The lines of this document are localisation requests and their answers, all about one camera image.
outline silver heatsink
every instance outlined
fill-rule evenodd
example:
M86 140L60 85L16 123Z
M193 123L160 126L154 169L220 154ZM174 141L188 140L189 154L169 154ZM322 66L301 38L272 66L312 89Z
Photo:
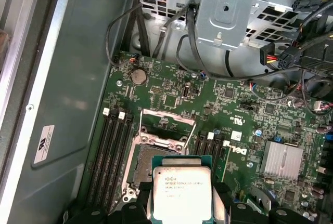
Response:
M267 142L260 172L289 180L297 180L303 157L300 148Z

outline black cable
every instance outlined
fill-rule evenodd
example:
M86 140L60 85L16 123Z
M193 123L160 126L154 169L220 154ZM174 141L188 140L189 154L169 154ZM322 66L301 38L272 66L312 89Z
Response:
M316 18L318 15L326 11L327 9L333 7L333 0L330 0L326 2L325 4L321 5L317 10L309 14L304 20L303 23L298 28L298 31L301 32L302 29L307 26L314 18Z
M301 91L302 91L302 97L303 97L303 101L304 101L304 104L305 104L305 108L306 110L313 116L327 116L329 115L332 111L333 111L333 108L331 108L328 112L325 112L325 113L318 113L316 111L313 111L310 106L309 106L309 103L306 99L306 89L305 89L305 83L304 83L304 79L305 79L305 71L303 70L302 71L302 87L301 87Z
M319 44L323 41L330 41L332 39L333 39L333 32L324 33L317 37L311 38L300 45L300 47L299 47L300 52L305 51L305 50L309 49L310 47L312 47L316 44Z
M186 70L186 71L189 72L189 73L195 73L195 74L198 75L198 74L199 74L198 71L194 71L194 70L191 70L191 69L187 68L187 67L183 64L181 58L179 57L179 52L181 51L182 44L183 44L183 40L184 40L184 38L186 38L186 37L188 37L187 34L183 35L183 36L180 38L179 42L178 42L178 46L177 46L177 50L176 50L176 59L177 59L178 64L179 64L184 70Z
M194 11L192 8L190 8L187 12L187 28L188 28L188 38L189 43L191 46L192 54L194 56L194 59L198 63L199 67L204 71L204 73L211 78L212 80L218 80L218 81L248 81L248 80L259 80L261 78L269 77L276 74L283 74L286 72L293 72L300 70L299 67L290 67L284 70L278 70L273 72L268 72L265 74L259 74L254 76L244 76L244 77L227 77L227 76L214 76L210 72L208 72L208 69L202 62L202 58L198 52L196 38L195 38L195 22L194 22Z
M124 18L125 16L129 15L131 12L133 12L134 10L138 9L141 6L141 3L133 6L131 9L127 10L125 13L123 13L121 16L119 16L118 18L116 18L115 20L113 20L109 26L108 29L106 31L106 38L105 38L105 49L106 49L106 55L108 57L109 62L111 63L111 65L113 65L114 67L122 67L123 65L127 64L128 62L124 62L121 64L117 64L112 60L111 54L110 54L110 50L109 50L109 38L110 38L110 31L113 27L113 25L115 23L117 23L119 20L121 20L122 18Z
M252 87L251 88L251 92L259 99L262 99L262 100L265 100L265 101L269 101L269 102L277 102L277 101L280 101L280 100L283 100L283 99L286 99L288 98L289 96L291 96L298 88L298 86L301 84L302 82L302 77L299 79L299 81L297 82L297 84L294 85L293 89L285 94L284 96L280 97L280 98L275 98L275 99L269 99L269 98L264 98L264 97L261 97L259 96L255 91L254 91L254 88Z
M161 50L161 47L163 45L163 41L164 41L164 38L165 36L167 35L167 29L169 27L169 25L179 19L180 17L182 17L185 13L186 13L186 10L187 10L187 7L183 7L182 10L180 10L178 13L176 13L174 16L172 16L169 20L167 20L167 22L163 25L163 27L165 28L165 31L161 31L160 33L160 36L159 36L159 39L158 39L158 42L157 42L157 45L155 47L155 50L152 54L152 58L156 59L158 54L160 53L160 50Z
M230 51L229 50L225 51L225 57L224 57L225 67L227 68L227 72L229 73L230 77L234 77L234 74L231 71L230 64L229 64L229 55L230 55Z

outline green circuit board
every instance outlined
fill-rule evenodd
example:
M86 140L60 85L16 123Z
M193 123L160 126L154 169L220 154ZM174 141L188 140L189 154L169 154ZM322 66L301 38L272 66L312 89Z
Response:
M228 184L235 200L246 201L253 185L270 192L283 207L302 211L301 202L307 201L311 209L316 208L318 199L311 195L311 191L312 185L316 184L324 144L324 136L318 134L316 129L327 124L330 116L314 117L305 108L295 108L293 105L300 101L298 96L290 96L280 102L267 102L256 98L246 82L221 82L200 75L191 76L177 64L148 57L139 57L136 63L131 63L128 60L133 59L133 55L125 52L119 53L119 59L125 65L110 71L78 202L84 205L83 202L87 201L93 180L94 163L105 125L103 110L117 108L130 113L133 118L124 161L119 167L120 175L125 170L132 137L138 131L141 110L171 112L196 121L189 141L189 154L195 154L200 135L219 134L222 141L228 141L223 153L217 157L213 180ZM147 79L142 85L132 82L131 74L135 69L146 73ZM259 85L256 90L271 98L283 95L280 90ZM191 131L190 126L165 118L146 117L143 122L168 138L188 136ZM261 171L265 147L268 142L274 141L303 150L297 180L268 176ZM137 147L129 178L126 179L129 183L133 180L138 159L140 149ZM116 181L115 202L121 199L123 193L121 180Z

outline motherboard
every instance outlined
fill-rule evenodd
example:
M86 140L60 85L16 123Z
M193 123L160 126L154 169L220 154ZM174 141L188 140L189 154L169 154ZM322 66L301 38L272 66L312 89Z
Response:
M78 202L109 212L137 197L153 156L211 155L213 181L263 214L279 205L315 218L330 116L313 116L296 92L258 99L247 82L211 80L179 65L120 52L92 138ZM257 86L258 94L283 92Z

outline black ram slot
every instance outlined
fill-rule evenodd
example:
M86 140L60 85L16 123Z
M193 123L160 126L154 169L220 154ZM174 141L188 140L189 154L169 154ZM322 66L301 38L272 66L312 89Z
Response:
M207 148L207 141L204 140L200 144L198 155L204 155L206 148Z
M212 161L213 161L212 169L213 169L213 174L215 174L216 167L217 167L217 161L220 158L220 156L219 156L219 154L220 154L220 148L221 148L221 145L219 143L216 143L214 145L214 151L212 153Z
M198 155L199 154L200 144L202 142L203 142L203 140L200 137L198 137L197 141L196 141L195 149L194 149L194 155Z
M115 131L113 133L112 136L112 149L110 150L109 156L108 156L108 170L105 171L105 181L104 181L104 187L103 187L103 191L102 194L100 195L100 202L102 203L102 206L104 206L104 202L105 202L105 197L106 196L106 192L107 189L109 187L109 182L110 182L110 174L112 174L112 170L114 169L114 167L116 166L116 161L117 161L117 150L118 150L118 146L120 145L119 142L119 137L121 135L121 133L124 131L124 123L123 120L121 122L118 123L118 128L117 131Z
M99 141L99 147L98 147L98 152L95 158L95 164L94 164L94 169L93 169L93 175L92 179L90 181L90 186L89 186L89 191L88 191L88 197L86 204L88 206L91 206L94 202L94 196L98 184L98 179L101 174L101 169L102 169L102 163L103 163L103 158L105 157L106 149L107 149L107 136L110 134L111 129L113 128L113 125L115 123L115 119L117 117L117 110L112 110L110 112L109 117L106 120L106 124L104 127L104 130L102 132L100 141Z
M132 130L133 116L128 114L125 119L124 128L118 135L118 147L115 149L113 162L110 166L110 171L107 179L107 186L104 193L104 207L107 210L111 209L112 202L115 200L117 185L122 179L122 166L125 159L125 152L128 142L130 141L130 134Z
M213 155L213 152L214 152L214 147L215 147L215 145L214 145L214 143L213 143L213 141L212 140L208 140L207 141L207 147L206 147L206 151L205 151L205 155Z
M110 132L110 135L107 137L106 142L108 143L108 148L106 151L106 156L103 160L104 164L103 164L103 168L101 170L101 176L99 177L99 183L98 183L98 192L96 193L95 196L95 202L94 202L94 206L100 206L101 204L101 198L103 196L103 192L104 192L104 188L106 185L106 180L108 177L108 173L109 173L109 168L110 168L110 164L112 161L112 158L114 156L114 150L115 150L115 146L117 144L117 142L114 141L114 136L115 134L117 135L118 132L123 129L123 123L122 120L118 119L117 121L114 121L114 126L112 128L112 131Z

